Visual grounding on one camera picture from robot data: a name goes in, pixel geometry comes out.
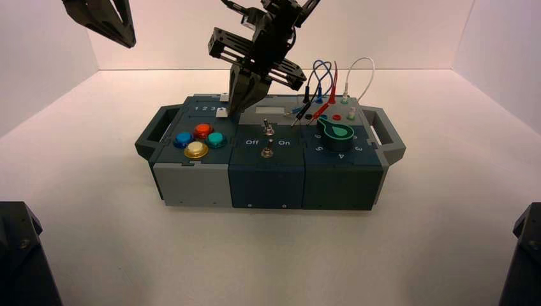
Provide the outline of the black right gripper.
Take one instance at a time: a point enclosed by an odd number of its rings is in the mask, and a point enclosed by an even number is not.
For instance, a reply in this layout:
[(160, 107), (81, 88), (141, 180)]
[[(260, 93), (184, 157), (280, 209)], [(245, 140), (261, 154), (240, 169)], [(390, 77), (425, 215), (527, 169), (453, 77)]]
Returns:
[[(286, 55), (295, 45), (296, 29), (307, 19), (307, 4), (262, 1), (263, 10), (260, 10), (233, 1), (223, 3), (242, 16), (242, 25), (254, 31), (249, 40), (216, 27), (209, 40), (209, 55), (233, 64), (229, 80), (229, 114), (243, 112), (261, 101), (272, 80), (293, 90), (300, 89), (306, 76)], [(244, 71), (261, 78), (246, 80)]]

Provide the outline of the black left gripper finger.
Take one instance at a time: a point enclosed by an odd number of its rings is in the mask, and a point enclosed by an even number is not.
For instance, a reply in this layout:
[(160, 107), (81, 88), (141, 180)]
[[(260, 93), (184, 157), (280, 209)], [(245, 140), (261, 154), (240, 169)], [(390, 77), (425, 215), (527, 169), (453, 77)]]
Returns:
[(126, 48), (136, 45), (128, 0), (64, 0), (63, 5), (76, 23)]

